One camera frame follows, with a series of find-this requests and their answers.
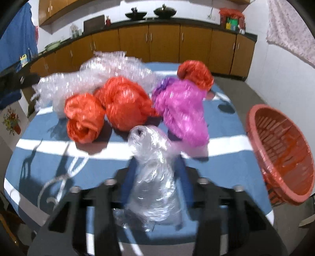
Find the plastic bag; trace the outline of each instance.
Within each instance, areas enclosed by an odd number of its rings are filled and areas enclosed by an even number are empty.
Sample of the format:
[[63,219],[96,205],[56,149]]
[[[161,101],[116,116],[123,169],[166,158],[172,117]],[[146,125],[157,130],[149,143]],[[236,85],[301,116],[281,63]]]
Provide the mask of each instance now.
[[69,138],[82,144],[94,141],[104,125],[105,113],[99,100],[89,93],[67,99],[65,114],[69,118]]
[[157,116],[146,92],[127,78],[110,78],[94,95],[104,104],[108,121],[120,131],[130,131],[149,116]]
[[219,14],[232,19],[245,18],[244,14],[236,9],[220,8]]
[[202,103],[206,94],[193,82],[175,78],[165,78],[152,93],[154,108],[168,129],[193,147],[209,141]]
[[152,222],[180,224],[180,202],[176,192],[173,161],[179,152],[165,133],[155,126],[136,126],[130,131],[128,145],[139,163],[139,171],[120,223],[134,228],[134,213],[146,231]]
[[52,102],[58,117],[63,118],[67,98],[82,93],[92,94],[111,77],[124,76],[139,83],[147,93],[152,92],[161,80],[140,60],[125,57],[125,52],[95,54],[98,56],[84,63],[79,72],[52,74],[33,85],[35,94],[31,100],[38,98],[35,109],[38,111]]
[[214,84],[214,77],[201,61],[185,61],[178,67],[177,76],[194,82],[200,89],[206,91]]

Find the blue curtain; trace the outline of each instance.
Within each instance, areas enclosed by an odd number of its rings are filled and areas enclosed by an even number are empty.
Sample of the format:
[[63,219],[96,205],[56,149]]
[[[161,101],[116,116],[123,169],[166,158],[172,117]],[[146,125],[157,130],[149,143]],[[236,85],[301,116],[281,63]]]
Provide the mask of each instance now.
[[26,3],[0,39],[0,72],[18,62],[24,54],[30,60],[30,51],[32,55],[37,55],[35,26],[31,17],[31,5]]

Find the pink curtain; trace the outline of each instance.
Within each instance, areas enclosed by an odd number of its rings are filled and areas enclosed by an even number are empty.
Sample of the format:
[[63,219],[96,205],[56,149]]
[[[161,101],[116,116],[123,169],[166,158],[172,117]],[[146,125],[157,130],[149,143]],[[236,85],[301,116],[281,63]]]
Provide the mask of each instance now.
[[315,39],[297,11],[286,0],[268,0],[267,41],[315,66]]

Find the table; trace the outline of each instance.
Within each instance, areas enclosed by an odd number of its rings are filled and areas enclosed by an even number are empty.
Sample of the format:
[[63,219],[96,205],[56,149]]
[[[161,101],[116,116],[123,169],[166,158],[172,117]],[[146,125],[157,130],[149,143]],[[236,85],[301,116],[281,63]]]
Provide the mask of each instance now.
[[[178,64],[170,63],[148,63],[147,66],[162,75],[176,75],[178,68]],[[203,101],[210,135],[207,155],[187,149],[182,154],[186,165],[198,169],[200,176],[219,186],[243,185],[273,223],[268,193],[242,123],[229,98],[217,85],[212,92],[214,98]],[[35,231],[72,186],[95,187],[113,177],[116,170],[125,168],[132,157],[127,135],[116,134],[107,123],[93,144],[77,148],[67,136],[66,122],[66,119],[58,120],[52,107],[41,109],[17,143],[7,168],[5,195],[22,220]],[[163,123],[159,127],[167,133]],[[198,222],[186,208],[180,182],[176,185],[182,227],[176,230],[174,226],[155,225],[152,232],[118,228],[123,255],[192,254]],[[88,252],[93,254],[93,208],[88,210],[87,219]]]

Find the basket rim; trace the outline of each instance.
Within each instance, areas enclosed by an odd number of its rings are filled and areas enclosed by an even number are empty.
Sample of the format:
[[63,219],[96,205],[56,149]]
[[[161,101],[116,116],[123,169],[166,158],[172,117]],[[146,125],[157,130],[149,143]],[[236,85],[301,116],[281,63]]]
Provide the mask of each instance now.
[[[269,159],[269,156],[265,150],[265,148],[263,147],[262,145],[262,142],[259,138],[259,135],[258,135],[258,131],[257,131],[257,127],[256,127],[256,122],[255,122],[255,116],[256,116],[256,113],[257,111],[259,111],[260,109],[263,109],[263,108],[266,108],[266,109],[269,109],[269,110],[272,110],[272,111],[276,111],[278,112],[279,114],[283,115],[285,118],[287,118],[294,126],[295,128],[299,131],[299,133],[302,135],[302,138],[304,140],[304,142],[306,143],[306,146],[308,147],[308,150],[311,154],[311,158],[312,158],[312,167],[313,167],[313,175],[312,175],[312,184],[310,186],[310,188],[308,189],[308,191],[304,194],[304,195],[298,195],[296,194],[293,190],[291,190],[287,184],[284,182],[281,174],[278,172],[278,170],[274,167],[273,163],[271,162],[271,160]],[[246,120],[247,124],[248,124],[248,127],[249,127],[249,130],[248,132],[251,133],[251,136],[253,138],[253,140],[251,140],[251,143],[254,143],[259,151],[259,154],[261,155],[261,157],[263,157],[264,159],[264,162],[265,162],[265,165],[266,166],[270,166],[272,169],[273,169],[273,172],[269,172],[269,170],[265,170],[267,173],[270,174],[270,176],[268,177],[269,179],[272,179],[272,182],[273,183],[276,183],[278,184],[278,186],[281,188],[281,190],[283,191],[283,193],[288,196],[291,200],[297,202],[297,203],[302,203],[304,202],[312,193],[313,191],[313,188],[314,188],[314,183],[315,183],[315,168],[314,168],[314,158],[313,158],[313,155],[312,155],[312,152],[311,152],[311,149],[307,143],[307,140],[305,139],[303,133],[301,132],[301,130],[299,129],[299,127],[287,116],[285,115],[284,113],[282,113],[281,111],[273,108],[273,107],[270,107],[266,104],[257,104],[255,106],[253,106],[250,111],[248,112],[248,115],[247,115],[247,120]]]

